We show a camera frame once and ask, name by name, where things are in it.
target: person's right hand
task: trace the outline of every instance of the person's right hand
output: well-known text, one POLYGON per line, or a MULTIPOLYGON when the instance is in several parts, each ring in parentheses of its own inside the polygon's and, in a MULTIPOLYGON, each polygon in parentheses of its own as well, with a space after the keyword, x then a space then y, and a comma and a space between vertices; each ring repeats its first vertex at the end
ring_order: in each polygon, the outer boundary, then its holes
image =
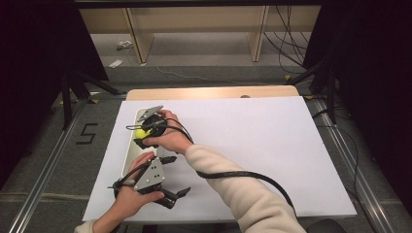
MULTIPOLYGON (((179 121, 178 117, 172 114, 172 112, 168 110, 159 110, 157 113, 168 118, 167 125, 182 128, 182 126, 175 121, 179 121)), ((143 143, 147 146, 160 145, 167 150, 180 154, 185 154, 186 149, 192 145, 192 142, 189 141, 184 134, 171 128, 167 128, 160 137, 147 138, 143 140, 143 143)))

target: white table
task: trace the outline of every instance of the white table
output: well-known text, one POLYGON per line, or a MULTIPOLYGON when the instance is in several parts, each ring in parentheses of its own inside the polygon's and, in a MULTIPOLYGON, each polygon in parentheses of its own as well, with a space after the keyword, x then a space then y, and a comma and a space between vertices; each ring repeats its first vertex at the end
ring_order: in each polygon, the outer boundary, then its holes
MULTIPOLYGON (((212 146, 245 169, 277 181, 291 197, 297 216, 353 216, 354 206, 329 158, 301 97, 206 100, 124 101, 84 220, 99 218, 114 199, 108 189, 120 177, 136 112, 163 105, 177 114, 197 144, 212 146)), ((164 155, 176 155, 165 151, 164 155)), ((231 221, 217 193, 187 165, 182 156, 164 165, 163 186, 191 191, 172 210, 146 205, 128 221, 182 223, 231 221)))

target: white paper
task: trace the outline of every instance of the white paper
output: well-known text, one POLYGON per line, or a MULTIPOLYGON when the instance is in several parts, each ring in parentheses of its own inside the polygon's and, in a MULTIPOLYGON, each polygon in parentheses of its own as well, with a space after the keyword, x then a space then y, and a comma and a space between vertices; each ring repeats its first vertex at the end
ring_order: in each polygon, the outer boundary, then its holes
POLYGON ((112 68, 116 68, 118 66, 120 66, 123 63, 122 60, 117 59, 116 61, 114 61, 112 64, 110 64, 109 66, 112 68))
MULTIPOLYGON (((124 101, 84 220, 110 208, 108 189, 121 173, 131 131, 142 108, 163 105, 179 117, 196 144, 207 145, 246 170, 279 183, 289 194, 298 216, 353 216, 354 206, 333 167, 325 145, 301 97, 213 100, 124 101)), ((165 151, 164 156, 176 155, 165 151)), ((191 187, 172 210, 148 204, 130 221, 141 223, 216 222, 233 220, 219 195, 187 165, 182 156, 163 166, 164 188, 177 192, 191 187)), ((269 188, 278 192, 270 184, 269 188)))

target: yellow ball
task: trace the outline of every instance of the yellow ball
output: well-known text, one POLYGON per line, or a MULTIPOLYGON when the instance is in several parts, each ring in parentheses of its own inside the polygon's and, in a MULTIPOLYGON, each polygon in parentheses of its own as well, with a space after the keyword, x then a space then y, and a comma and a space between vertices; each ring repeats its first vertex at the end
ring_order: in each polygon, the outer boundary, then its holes
POLYGON ((147 136, 149 136, 149 135, 151 134, 151 132, 152 132, 152 129, 149 129, 149 130, 146 131, 146 132, 145 132, 145 130, 143 130, 143 129, 137 129, 137 130, 135 130, 135 132, 134 132, 134 137, 135 137, 136 139, 144 139, 144 138, 146 138, 147 136))

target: beige sleeve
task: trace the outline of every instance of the beige sleeve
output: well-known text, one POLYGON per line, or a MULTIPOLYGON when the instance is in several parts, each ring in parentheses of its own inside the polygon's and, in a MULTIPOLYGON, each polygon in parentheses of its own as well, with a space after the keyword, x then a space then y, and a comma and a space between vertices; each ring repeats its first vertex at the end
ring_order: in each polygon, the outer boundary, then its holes
POLYGON ((95 220, 87 221, 75 228, 75 233, 93 233, 93 223, 95 220))
MULTIPOLYGON (((244 171, 219 152, 204 146, 190 146, 185 157, 194 170, 206 174, 244 171)), ((259 180, 226 178, 208 180, 208 183, 231 209, 242 232, 305 232, 292 207, 259 180)))

